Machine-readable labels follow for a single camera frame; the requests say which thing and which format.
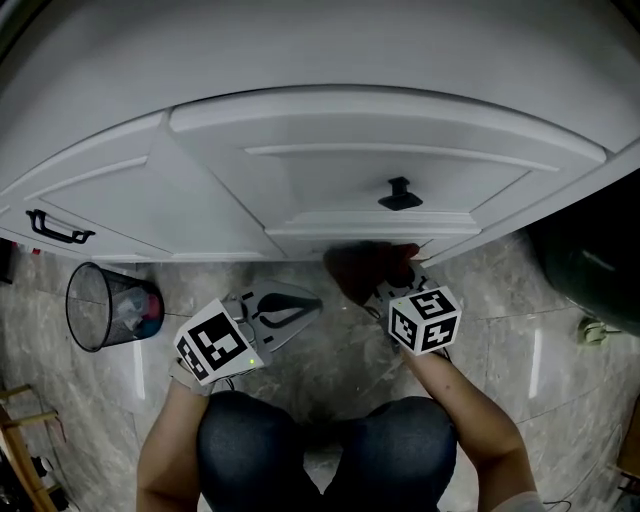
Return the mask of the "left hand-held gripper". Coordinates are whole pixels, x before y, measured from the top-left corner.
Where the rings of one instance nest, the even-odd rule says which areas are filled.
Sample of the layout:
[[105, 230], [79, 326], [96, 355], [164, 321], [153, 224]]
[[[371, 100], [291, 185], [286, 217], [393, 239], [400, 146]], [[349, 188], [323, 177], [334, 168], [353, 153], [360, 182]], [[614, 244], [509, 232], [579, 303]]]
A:
[[173, 345], [200, 385], [269, 366], [281, 348], [322, 312], [309, 291], [273, 280], [214, 299], [179, 329]]

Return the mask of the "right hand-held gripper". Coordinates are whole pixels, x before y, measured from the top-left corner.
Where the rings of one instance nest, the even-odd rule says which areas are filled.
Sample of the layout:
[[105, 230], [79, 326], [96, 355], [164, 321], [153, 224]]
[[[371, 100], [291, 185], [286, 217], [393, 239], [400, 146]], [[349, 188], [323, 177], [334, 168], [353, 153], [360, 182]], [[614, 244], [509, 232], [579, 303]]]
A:
[[413, 355], [451, 345], [458, 334], [462, 309], [450, 289], [439, 286], [426, 269], [410, 264], [404, 286], [380, 283], [373, 292], [383, 330], [393, 343]]

